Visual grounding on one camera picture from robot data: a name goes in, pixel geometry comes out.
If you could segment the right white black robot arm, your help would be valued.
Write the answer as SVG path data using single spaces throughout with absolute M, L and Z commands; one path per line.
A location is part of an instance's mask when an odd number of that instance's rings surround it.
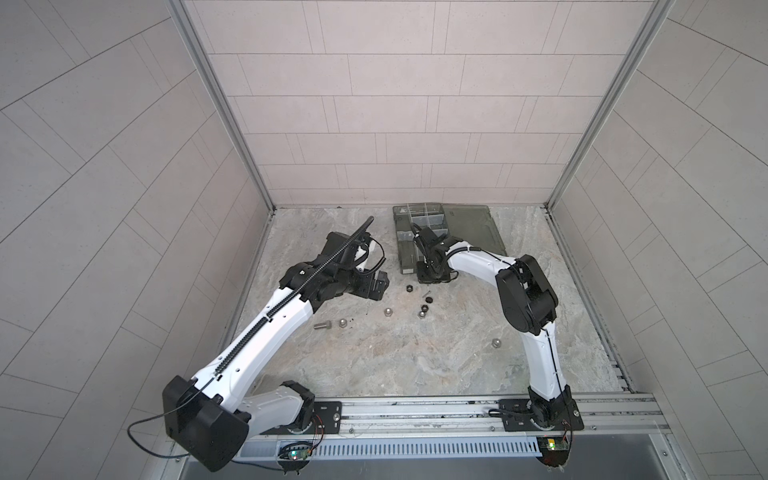
M 423 256 L 417 264 L 422 283 L 449 283 L 460 273 L 495 286 L 506 321 L 521 334 L 529 368 L 529 400 L 501 401 L 489 415 L 514 427 L 573 432 L 584 428 L 556 347 L 558 297 L 538 261 L 523 255 L 498 256 L 465 240 L 436 235 L 429 227 L 411 225 Z

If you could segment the grey compartment organizer box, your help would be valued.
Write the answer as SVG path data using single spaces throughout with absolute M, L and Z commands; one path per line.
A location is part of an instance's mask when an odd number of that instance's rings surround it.
M 415 274 L 422 253 L 413 241 L 412 224 L 430 228 L 436 236 L 454 236 L 472 245 L 507 256 L 490 208 L 486 205 L 411 203 L 392 208 L 401 273 Z

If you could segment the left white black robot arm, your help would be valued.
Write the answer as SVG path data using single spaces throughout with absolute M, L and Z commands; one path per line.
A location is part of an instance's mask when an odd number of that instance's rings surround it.
M 366 265 L 374 239 L 368 217 L 352 234 L 331 232 L 321 253 L 289 268 L 262 311 L 211 362 L 162 391 L 165 431 L 209 471 L 232 463 L 245 442 L 272 429 L 321 430 L 315 396 L 295 381 L 256 396 L 249 390 L 283 343 L 327 301 L 344 294 L 379 301 L 389 286 L 379 264 Z

